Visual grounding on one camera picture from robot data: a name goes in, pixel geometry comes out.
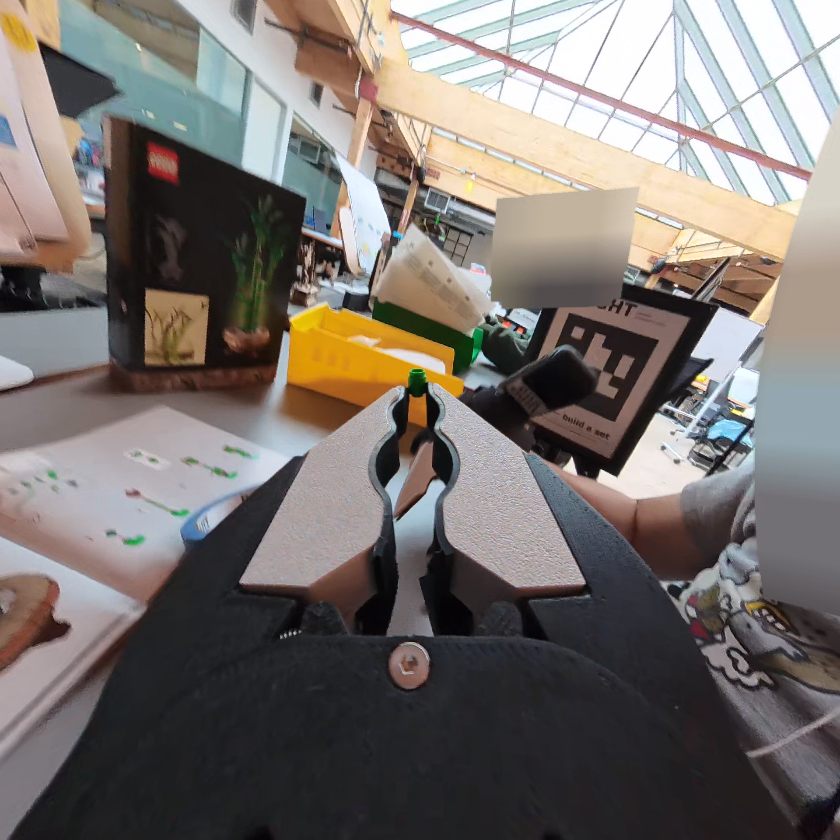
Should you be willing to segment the white plastic bag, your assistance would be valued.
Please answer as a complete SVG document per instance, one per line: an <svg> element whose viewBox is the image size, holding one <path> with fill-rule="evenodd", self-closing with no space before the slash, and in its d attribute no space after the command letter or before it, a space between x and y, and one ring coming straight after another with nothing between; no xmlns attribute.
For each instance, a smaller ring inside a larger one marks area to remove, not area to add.
<svg viewBox="0 0 840 840"><path fill-rule="evenodd" d="M385 346L382 339L374 338L363 334L356 334L348 338L349 342L359 344L368 349L387 354L400 361L409 363L414 368L424 368L440 374L448 372L446 362L430 353L419 350L410 350L401 347Z"/></svg>

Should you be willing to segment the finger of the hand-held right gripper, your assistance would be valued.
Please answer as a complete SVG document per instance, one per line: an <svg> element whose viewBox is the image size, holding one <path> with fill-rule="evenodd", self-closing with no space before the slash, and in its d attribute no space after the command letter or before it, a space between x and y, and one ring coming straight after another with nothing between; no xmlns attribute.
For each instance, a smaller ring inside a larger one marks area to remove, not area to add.
<svg viewBox="0 0 840 840"><path fill-rule="evenodd" d="M402 519L426 494L436 479L434 443L424 441L417 449L413 462L394 507L394 519Z"/></svg>

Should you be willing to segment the green plastic bin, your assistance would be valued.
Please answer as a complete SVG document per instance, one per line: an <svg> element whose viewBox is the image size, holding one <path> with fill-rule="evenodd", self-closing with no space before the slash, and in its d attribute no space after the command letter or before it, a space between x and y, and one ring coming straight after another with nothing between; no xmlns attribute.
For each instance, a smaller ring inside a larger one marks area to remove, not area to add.
<svg viewBox="0 0 840 840"><path fill-rule="evenodd" d="M458 332L430 318L377 299L374 299L372 318L396 329L451 348L454 352L454 375L466 372L476 361L484 339L482 328L475 328L470 334Z"/></svg>

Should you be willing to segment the yellow plastic bin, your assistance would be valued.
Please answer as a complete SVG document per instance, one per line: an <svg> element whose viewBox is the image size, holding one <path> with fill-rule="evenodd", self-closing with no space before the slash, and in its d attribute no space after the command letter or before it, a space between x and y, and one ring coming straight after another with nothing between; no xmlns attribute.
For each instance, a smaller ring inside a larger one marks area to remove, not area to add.
<svg viewBox="0 0 840 840"><path fill-rule="evenodd" d="M356 334L380 338L385 346L419 350L443 359L448 372L425 369L427 379L454 397L463 394L465 384L453 374L454 352L448 346L354 311L331 309L326 303L289 320L287 383L357 406L368 406L389 389L406 385L414 367L349 342L348 338Z"/></svg>

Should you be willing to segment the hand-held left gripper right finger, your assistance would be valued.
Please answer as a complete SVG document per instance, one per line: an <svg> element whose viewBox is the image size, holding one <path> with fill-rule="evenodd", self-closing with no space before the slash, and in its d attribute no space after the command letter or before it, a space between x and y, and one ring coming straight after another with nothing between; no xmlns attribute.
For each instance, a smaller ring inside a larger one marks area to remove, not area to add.
<svg viewBox="0 0 840 840"><path fill-rule="evenodd" d="M454 600L481 614L494 602L582 594L585 577L520 447L434 383L427 420L443 484L428 610Z"/></svg>

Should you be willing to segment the lego set box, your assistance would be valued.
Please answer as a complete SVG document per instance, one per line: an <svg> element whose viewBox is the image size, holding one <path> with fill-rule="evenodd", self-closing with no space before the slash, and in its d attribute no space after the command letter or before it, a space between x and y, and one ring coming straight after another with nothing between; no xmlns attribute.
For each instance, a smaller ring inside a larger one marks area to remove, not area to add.
<svg viewBox="0 0 840 840"><path fill-rule="evenodd" d="M269 384L288 329L306 200L109 117L108 353L132 392Z"/></svg>

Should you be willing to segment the white printed paper bags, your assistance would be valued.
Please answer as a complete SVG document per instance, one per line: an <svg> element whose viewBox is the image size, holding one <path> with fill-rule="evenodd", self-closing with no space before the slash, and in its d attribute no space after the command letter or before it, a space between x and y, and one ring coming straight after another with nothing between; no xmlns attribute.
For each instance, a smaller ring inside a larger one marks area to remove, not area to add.
<svg viewBox="0 0 840 840"><path fill-rule="evenodd" d="M374 282L372 297L468 334L492 309L490 283L488 275L456 266L412 225Z"/></svg>

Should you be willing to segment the white board easel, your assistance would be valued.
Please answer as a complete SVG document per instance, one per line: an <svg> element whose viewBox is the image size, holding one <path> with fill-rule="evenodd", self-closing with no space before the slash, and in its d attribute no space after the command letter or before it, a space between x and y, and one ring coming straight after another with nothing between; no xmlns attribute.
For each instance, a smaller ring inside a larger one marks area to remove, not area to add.
<svg viewBox="0 0 840 840"><path fill-rule="evenodd" d="M341 154L332 155L344 198L335 208L331 237L341 239L344 262L355 277L371 277L382 243L392 234L377 184Z"/></svg>

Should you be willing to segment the blue masking tape roll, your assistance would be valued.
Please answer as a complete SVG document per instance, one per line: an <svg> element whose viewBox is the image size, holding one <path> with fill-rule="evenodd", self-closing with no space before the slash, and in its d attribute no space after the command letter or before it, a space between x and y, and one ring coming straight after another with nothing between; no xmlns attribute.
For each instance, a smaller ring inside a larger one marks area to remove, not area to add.
<svg viewBox="0 0 840 840"><path fill-rule="evenodd" d="M236 508L241 506L257 489L251 486L229 493L200 507L187 516L180 528L180 535L185 551L192 550L217 525L225 520Z"/></svg>

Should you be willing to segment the lego instruction booklet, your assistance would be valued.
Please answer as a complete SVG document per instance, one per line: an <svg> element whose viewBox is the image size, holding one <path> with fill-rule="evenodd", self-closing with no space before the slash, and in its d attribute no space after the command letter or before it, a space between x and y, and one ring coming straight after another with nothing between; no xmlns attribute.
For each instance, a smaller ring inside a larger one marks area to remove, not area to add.
<svg viewBox="0 0 840 840"><path fill-rule="evenodd" d="M141 617L187 516L286 462L165 406L2 453L3 759Z"/></svg>

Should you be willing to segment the person's right forearm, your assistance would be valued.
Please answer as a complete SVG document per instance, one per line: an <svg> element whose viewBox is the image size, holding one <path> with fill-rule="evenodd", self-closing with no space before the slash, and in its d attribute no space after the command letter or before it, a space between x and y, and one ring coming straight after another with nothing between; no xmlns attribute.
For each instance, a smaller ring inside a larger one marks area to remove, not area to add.
<svg viewBox="0 0 840 840"><path fill-rule="evenodd" d="M636 500L595 479L549 467L628 541L662 581L691 581L711 565L690 536L680 496Z"/></svg>

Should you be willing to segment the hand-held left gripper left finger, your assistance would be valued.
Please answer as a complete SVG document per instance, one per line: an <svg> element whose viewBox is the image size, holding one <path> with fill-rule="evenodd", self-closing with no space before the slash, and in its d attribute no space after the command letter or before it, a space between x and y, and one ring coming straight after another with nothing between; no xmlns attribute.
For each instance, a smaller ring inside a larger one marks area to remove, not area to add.
<svg viewBox="0 0 840 840"><path fill-rule="evenodd" d="M391 614L398 571L392 500L404 388L385 392L309 450L239 579L247 592Z"/></svg>

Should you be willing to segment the wooden tower model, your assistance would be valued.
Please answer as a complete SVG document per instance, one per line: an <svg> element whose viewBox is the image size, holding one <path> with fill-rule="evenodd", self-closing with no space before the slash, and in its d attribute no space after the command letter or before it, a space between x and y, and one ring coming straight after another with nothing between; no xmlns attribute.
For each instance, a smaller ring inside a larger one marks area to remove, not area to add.
<svg viewBox="0 0 840 840"><path fill-rule="evenodd" d="M297 251L297 278L290 288L290 304L302 308L315 305L320 293L317 277L316 244L303 238Z"/></svg>

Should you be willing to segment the person's grey printed shirt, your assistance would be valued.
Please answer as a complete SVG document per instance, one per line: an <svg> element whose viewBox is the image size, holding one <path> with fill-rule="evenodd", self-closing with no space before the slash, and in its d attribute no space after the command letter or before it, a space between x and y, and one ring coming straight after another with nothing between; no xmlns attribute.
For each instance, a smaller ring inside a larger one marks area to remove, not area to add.
<svg viewBox="0 0 840 840"><path fill-rule="evenodd" d="M682 490L682 517L706 568L668 593L781 810L803 838L834 838L839 620L764 596L754 502L752 456Z"/></svg>

